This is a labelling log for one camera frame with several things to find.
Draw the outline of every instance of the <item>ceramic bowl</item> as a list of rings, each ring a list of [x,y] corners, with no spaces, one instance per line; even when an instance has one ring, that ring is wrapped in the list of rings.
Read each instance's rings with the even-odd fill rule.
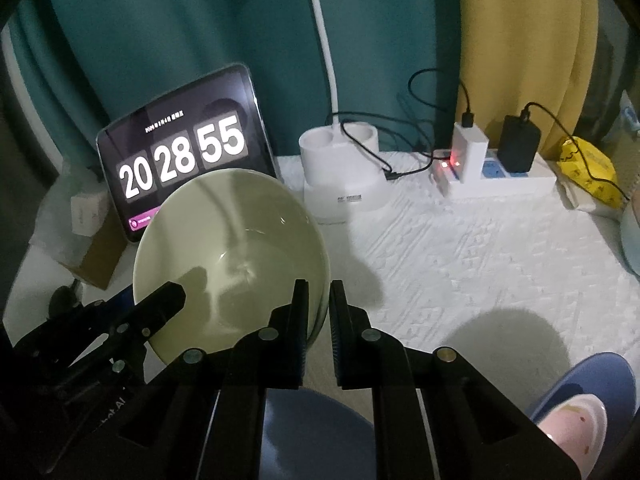
[[[595,395],[581,394],[552,409],[538,427],[571,457],[585,479],[602,451],[607,411]]]
[[[309,283],[308,343],[324,323],[329,263],[314,220],[279,181],[217,170],[177,189],[146,228],[133,269],[136,303],[167,281],[184,308],[150,340],[166,364],[187,348],[216,352],[267,325]]]

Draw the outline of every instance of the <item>white textured mat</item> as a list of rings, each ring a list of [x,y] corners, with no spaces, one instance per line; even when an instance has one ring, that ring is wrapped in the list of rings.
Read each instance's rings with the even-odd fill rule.
[[[417,167],[407,153],[388,160]],[[279,162],[302,196],[300,158]],[[596,352],[618,352],[640,375],[640,283],[616,222],[568,210],[557,189],[453,203],[428,171],[392,186],[385,210],[321,226],[332,278],[372,326],[411,348],[452,346],[521,409]],[[371,418],[368,392],[332,386],[328,330],[310,350],[305,384]]]

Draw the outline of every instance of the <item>white container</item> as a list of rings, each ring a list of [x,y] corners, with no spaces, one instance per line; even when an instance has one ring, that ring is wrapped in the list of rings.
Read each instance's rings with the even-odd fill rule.
[[[379,153],[378,130],[367,123],[345,124],[350,136]],[[380,161],[355,144],[340,126],[321,126],[300,136],[305,171],[305,205],[320,223],[345,222],[357,212],[388,202],[389,186]]]

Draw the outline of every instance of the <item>electrical outlet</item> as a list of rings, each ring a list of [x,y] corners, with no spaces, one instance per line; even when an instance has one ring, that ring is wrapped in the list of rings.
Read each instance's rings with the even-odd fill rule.
[[[433,155],[449,156],[450,152],[436,150]],[[509,173],[498,160],[496,150],[487,150],[480,177],[472,182],[462,182],[458,167],[451,161],[452,158],[435,163],[431,177],[442,194],[453,200],[517,194],[540,196],[550,192],[556,182],[556,174],[539,154],[536,154],[528,173]]]

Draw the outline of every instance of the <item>digital clock display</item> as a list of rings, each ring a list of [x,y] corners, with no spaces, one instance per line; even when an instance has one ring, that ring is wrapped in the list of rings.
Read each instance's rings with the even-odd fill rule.
[[[276,176],[246,67],[233,65],[156,99],[98,134],[113,203],[131,241],[195,176],[247,168]]]

